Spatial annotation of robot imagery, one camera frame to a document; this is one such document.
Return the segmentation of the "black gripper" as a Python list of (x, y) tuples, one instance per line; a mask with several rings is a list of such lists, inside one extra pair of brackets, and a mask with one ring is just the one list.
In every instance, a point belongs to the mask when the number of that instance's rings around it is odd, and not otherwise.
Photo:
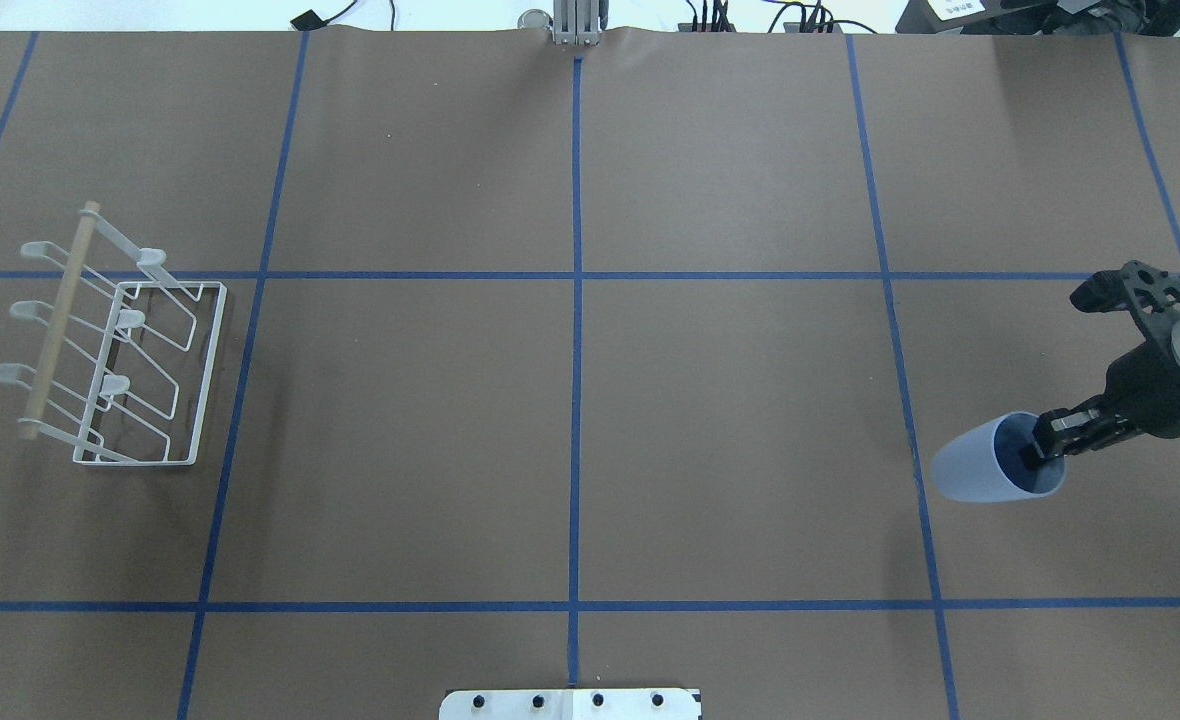
[[(1089, 407), (1099, 413), (1093, 421)], [(1038, 471), (1056, 457), (1107, 449), (1139, 434), (1180, 438), (1180, 365), (1153, 343), (1112, 361), (1104, 391), (1079, 410), (1038, 415), (1018, 459), (1025, 470)]]

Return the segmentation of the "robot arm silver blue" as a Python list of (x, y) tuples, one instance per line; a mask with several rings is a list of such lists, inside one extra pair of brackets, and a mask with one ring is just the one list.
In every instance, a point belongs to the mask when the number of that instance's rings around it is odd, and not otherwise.
[(1180, 307), (1143, 310), (1133, 305), (1129, 313), (1143, 341), (1108, 365), (1102, 393), (1038, 415), (1032, 438), (1018, 452), (1025, 469), (1138, 436), (1180, 438)]

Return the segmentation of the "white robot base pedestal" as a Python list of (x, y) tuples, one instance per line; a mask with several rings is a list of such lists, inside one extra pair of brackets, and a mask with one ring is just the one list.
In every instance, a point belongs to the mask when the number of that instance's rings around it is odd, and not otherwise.
[(452, 690), (439, 719), (701, 719), (701, 694), (686, 688)]

